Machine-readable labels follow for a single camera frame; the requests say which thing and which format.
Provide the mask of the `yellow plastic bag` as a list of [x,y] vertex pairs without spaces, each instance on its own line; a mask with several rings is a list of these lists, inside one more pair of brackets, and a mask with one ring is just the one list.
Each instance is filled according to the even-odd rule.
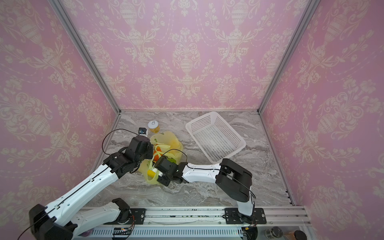
[[[183,144],[179,141],[176,135],[170,131],[165,131],[163,133],[156,133],[152,137],[150,137],[150,142],[154,145],[159,145],[163,151],[163,155],[167,156],[167,158],[172,158],[177,161],[179,164],[181,162],[184,150]],[[153,157],[150,160],[143,160],[139,167],[139,172],[144,176],[147,184],[150,185],[158,185],[157,182],[158,175],[156,175],[153,179],[148,178],[147,171],[151,170],[153,166],[155,166],[153,161]]]

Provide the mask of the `white plastic basket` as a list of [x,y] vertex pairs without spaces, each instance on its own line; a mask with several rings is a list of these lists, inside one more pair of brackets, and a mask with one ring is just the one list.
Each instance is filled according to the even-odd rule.
[[217,112],[188,122],[186,129],[212,164],[229,159],[246,147],[243,137]]

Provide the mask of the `green toy fruit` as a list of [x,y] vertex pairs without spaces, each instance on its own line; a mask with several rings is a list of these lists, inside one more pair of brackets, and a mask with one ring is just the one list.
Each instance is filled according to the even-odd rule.
[[178,164],[176,160],[172,159],[172,158],[168,158],[168,160],[171,162],[171,163],[174,163],[174,164]]

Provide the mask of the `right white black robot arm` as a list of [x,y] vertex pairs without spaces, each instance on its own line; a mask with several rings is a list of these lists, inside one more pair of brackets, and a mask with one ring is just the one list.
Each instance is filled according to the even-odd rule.
[[204,182],[216,184],[238,204],[241,217],[250,218],[254,211],[252,173],[230,159],[214,165],[195,165],[188,162],[176,164],[162,156],[154,165],[157,181],[164,186]]

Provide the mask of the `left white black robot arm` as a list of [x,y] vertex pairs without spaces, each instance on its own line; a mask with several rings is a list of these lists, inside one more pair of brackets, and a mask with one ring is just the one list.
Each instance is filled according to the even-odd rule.
[[105,223],[126,224],[134,219],[121,198],[80,213],[80,209],[103,189],[133,173],[143,160],[153,157],[154,147],[145,136],[135,136],[128,147],[109,155],[93,172],[63,196],[29,211],[31,233],[37,240],[72,240]]

